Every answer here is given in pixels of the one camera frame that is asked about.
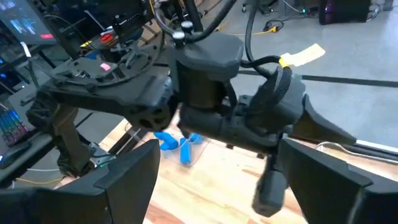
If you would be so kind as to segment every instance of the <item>monitor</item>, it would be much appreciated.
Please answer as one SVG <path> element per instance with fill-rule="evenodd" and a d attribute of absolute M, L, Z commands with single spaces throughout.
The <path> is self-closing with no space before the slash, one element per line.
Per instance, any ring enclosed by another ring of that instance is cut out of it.
<path fill-rule="evenodd" d="M 0 20 L 20 42 L 28 45 L 57 43 L 44 18 L 29 0 L 0 0 Z"/>

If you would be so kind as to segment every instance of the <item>concrete floor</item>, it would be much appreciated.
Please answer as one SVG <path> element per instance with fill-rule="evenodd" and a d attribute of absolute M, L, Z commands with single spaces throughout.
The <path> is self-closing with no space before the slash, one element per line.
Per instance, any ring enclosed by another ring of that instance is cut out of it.
<path fill-rule="evenodd" d="M 231 10 L 222 32 L 244 33 L 249 13 L 241 12 L 241 1 Z M 266 21 L 277 16 L 257 14 L 253 32 L 260 32 Z M 213 18 L 204 20 L 204 24 Z M 321 26 L 317 19 L 287 21 L 276 34 L 257 35 L 252 38 L 254 58 L 265 55 L 295 54 L 314 43 L 326 50 L 321 58 L 294 68 L 294 72 L 327 77 L 369 78 L 398 81 L 398 10 L 381 12 L 367 23 L 332 24 Z M 254 94 L 262 84 L 261 77 L 238 75 L 232 80 L 237 94 Z M 398 147 L 398 91 L 393 88 L 354 86 L 305 81 L 307 93 L 315 109 L 330 121 L 354 134 L 357 138 Z M 122 117 L 96 113 L 79 131 L 90 141 L 100 142 L 122 120 Z M 57 167 L 58 152 L 53 151 L 34 168 Z M 28 172 L 26 179 L 46 181 L 60 177 L 59 172 Z M 31 186 L 17 182 L 16 187 Z"/>

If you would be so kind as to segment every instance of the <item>blue object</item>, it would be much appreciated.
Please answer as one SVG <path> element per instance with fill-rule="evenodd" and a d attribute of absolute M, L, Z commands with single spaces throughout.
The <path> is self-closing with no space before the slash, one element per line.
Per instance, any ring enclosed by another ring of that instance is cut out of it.
<path fill-rule="evenodd" d="M 200 134 L 191 134 L 189 141 L 192 144 L 201 144 L 203 142 L 203 137 Z"/>
<path fill-rule="evenodd" d="M 154 135 L 163 140 L 163 143 L 160 145 L 161 150 L 174 150 L 178 148 L 178 141 L 173 138 L 169 133 L 165 132 L 155 132 Z"/>
<path fill-rule="evenodd" d="M 191 160 L 191 144 L 189 144 L 189 142 L 186 142 L 186 141 L 187 141 L 186 138 L 181 138 L 181 140 L 180 140 L 180 146 L 181 146 L 180 162 L 183 165 L 190 165 L 192 162 L 192 160 Z"/>

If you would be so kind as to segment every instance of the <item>desk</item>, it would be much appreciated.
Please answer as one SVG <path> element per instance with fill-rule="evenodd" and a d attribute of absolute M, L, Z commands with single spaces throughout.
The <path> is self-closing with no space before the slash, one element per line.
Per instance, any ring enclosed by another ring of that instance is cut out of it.
<path fill-rule="evenodd" d="M 125 133 L 123 120 L 100 143 L 109 150 Z M 153 138 L 152 133 L 144 139 Z M 345 154 L 336 150 L 327 153 L 359 168 L 398 181 L 398 167 Z M 283 209 L 271 218 L 251 209 L 256 183 L 265 160 L 256 154 L 211 140 L 197 163 L 186 168 L 161 159 L 157 183 L 144 223 L 306 223 L 292 191 L 286 190 Z M 71 179 L 64 179 L 60 185 Z"/>

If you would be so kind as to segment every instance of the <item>clear plastic container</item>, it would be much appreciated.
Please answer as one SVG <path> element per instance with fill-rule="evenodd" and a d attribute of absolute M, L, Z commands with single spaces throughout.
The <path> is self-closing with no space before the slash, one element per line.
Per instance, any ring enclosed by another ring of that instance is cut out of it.
<path fill-rule="evenodd" d="M 180 129 L 177 127 L 178 121 L 179 117 L 178 113 L 176 113 L 168 128 L 163 131 L 164 133 L 169 134 L 167 138 L 172 137 L 177 141 L 169 145 L 167 143 L 172 141 L 160 140 L 154 133 L 147 133 L 142 139 L 140 139 L 137 136 L 137 132 L 140 130 L 130 131 L 131 125 L 129 123 L 127 123 L 124 130 L 126 132 L 129 131 L 129 134 L 139 141 L 137 147 L 150 139 L 159 139 L 161 148 L 160 152 L 163 159 L 170 160 L 176 164 L 180 164 L 181 166 L 190 167 L 199 159 L 210 140 L 197 134 L 191 134 L 189 139 L 185 139 Z"/>

